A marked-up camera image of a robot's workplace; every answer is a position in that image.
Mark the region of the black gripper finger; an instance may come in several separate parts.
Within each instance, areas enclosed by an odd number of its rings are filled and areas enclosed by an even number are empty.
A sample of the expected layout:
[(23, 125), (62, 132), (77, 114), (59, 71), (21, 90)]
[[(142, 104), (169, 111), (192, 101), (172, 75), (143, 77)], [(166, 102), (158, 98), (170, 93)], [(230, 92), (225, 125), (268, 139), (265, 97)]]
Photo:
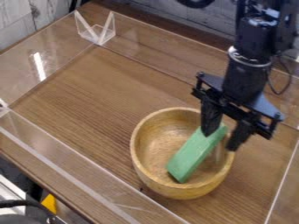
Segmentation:
[(237, 151), (240, 146), (249, 140), (253, 133), (254, 133), (253, 124), (246, 120), (238, 121), (238, 126), (233, 131), (228, 143), (228, 149), (230, 151)]
[(206, 137), (220, 128), (222, 117), (222, 106), (212, 99), (205, 99), (201, 106), (201, 128)]

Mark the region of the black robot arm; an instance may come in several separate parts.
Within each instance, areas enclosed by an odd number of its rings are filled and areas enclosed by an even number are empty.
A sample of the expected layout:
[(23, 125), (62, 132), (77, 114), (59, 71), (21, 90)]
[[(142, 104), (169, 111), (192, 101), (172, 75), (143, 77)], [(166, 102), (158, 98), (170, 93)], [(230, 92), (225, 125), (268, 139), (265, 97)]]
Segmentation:
[(217, 131), (224, 116), (237, 121), (228, 142), (230, 151), (237, 151), (256, 134), (272, 138), (285, 120), (265, 88), (273, 85), (274, 58), (294, 46), (298, 11), (299, 0), (238, 0), (237, 36), (226, 75), (197, 75), (193, 95), (201, 99), (204, 135)]

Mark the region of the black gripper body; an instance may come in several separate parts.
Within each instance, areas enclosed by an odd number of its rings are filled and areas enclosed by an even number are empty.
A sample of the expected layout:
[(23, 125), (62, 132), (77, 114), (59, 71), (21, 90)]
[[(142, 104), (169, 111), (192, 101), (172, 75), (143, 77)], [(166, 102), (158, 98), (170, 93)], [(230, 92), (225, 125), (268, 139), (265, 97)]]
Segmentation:
[(237, 122), (253, 124), (254, 134), (270, 139), (285, 116), (265, 96), (272, 73), (274, 53), (269, 50), (249, 51), (233, 46), (229, 49), (226, 75), (220, 77), (205, 72), (197, 74), (198, 83), (193, 95), (212, 99), (222, 106), (224, 115)]

